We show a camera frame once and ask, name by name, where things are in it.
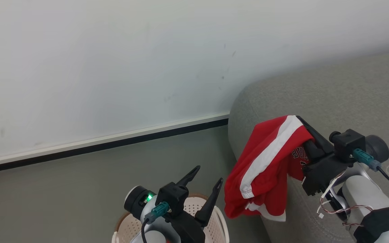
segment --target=white basket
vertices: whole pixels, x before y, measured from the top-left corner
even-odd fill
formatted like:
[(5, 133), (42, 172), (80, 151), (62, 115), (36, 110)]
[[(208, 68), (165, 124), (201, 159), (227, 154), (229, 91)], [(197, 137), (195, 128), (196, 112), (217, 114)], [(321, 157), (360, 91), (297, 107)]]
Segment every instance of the white basket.
[[(202, 208), (208, 197), (190, 195), (184, 202), (184, 211), (193, 215)], [(130, 243), (140, 232), (142, 223), (131, 214), (123, 216), (115, 229), (112, 243)], [(205, 243), (229, 243), (229, 232), (222, 212), (217, 206), (211, 215), (210, 222), (204, 228)]]

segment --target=black baseboard strip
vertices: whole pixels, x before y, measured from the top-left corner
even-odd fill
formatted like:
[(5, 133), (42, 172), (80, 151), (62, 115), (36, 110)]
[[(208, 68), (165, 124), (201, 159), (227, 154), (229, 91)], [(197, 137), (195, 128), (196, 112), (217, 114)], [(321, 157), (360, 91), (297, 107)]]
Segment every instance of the black baseboard strip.
[(131, 137), (131, 138), (123, 139), (123, 140), (102, 143), (102, 144), (93, 145), (93, 146), (87, 146), (87, 147), (73, 149), (73, 150), (64, 151), (64, 152), (58, 152), (55, 154), (48, 154), (48, 155), (29, 158), (29, 159), (25, 159), (25, 160), (13, 161), (13, 162), (9, 162), (9, 163), (0, 164), (0, 171), (5, 170), (5, 169), (13, 169), (13, 168), (21, 167), (21, 166), (31, 165), (31, 164), (37, 164), (37, 163), (46, 162), (46, 161), (50, 161), (50, 160), (62, 159), (62, 158), (71, 157), (71, 156), (80, 155), (80, 154), (87, 154), (87, 153), (96, 152), (96, 151), (100, 151), (100, 150), (129, 145), (129, 144), (133, 144), (133, 143), (145, 142), (145, 141), (163, 138), (163, 137), (171, 137), (171, 136), (185, 134), (185, 133), (189, 133), (189, 132), (200, 131), (200, 130), (215, 128), (215, 127), (221, 127), (221, 126), (227, 125), (227, 123), (228, 123), (228, 119), (215, 120), (215, 121), (211, 121), (209, 123), (202, 123), (202, 124), (188, 126), (188, 127), (184, 127), (184, 128), (172, 129), (172, 130), (168, 130), (168, 131), (161, 131), (161, 132), (147, 134), (147, 135), (143, 135), (143, 136), (139, 136), (139, 137)]

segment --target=baseboard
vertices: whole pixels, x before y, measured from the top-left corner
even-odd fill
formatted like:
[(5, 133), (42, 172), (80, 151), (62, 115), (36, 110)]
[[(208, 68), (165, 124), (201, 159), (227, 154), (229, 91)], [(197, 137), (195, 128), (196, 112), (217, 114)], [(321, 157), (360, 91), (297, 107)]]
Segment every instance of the baseboard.
[(228, 112), (209, 115), (146, 129), (123, 132), (105, 137), (93, 138), (80, 142), (4, 156), (0, 157), (0, 170), (12, 169), (20, 166), (56, 160), (79, 154), (86, 154), (157, 138), (170, 137), (188, 132), (224, 126), (227, 125), (228, 117)]

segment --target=wall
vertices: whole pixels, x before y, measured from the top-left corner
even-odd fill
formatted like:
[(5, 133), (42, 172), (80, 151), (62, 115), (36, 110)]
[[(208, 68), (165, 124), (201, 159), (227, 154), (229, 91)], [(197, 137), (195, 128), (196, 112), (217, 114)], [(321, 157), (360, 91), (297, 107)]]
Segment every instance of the wall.
[(228, 112), (389, 51), (389, 0), (0, 0), (0, 157)]

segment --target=teal connector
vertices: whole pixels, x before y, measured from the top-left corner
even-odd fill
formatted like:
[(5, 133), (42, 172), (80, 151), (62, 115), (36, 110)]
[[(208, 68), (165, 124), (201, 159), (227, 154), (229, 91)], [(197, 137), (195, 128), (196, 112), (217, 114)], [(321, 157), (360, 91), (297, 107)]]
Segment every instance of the teal connector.
[(162, 217), (168, 212), (169, 204), (165, 201), (158, 204), (151, 212), (147, 213), (144, 220), (148, 219), (147, 224), (152, 224), (158, 217)]
[(381, 163), (379, 161), (375, 160), (375, 158), (373, 158), (373, 156), (369, 155), (368, 153), (362, 151), (359, 148), (355, 149), (354, 152), (352, 153), (352, 155), (354, 156), (354, 158), (358, 162), (366, 164), (374, 172), (377, 172), (378, 171), (377, 167), (381, 166)]

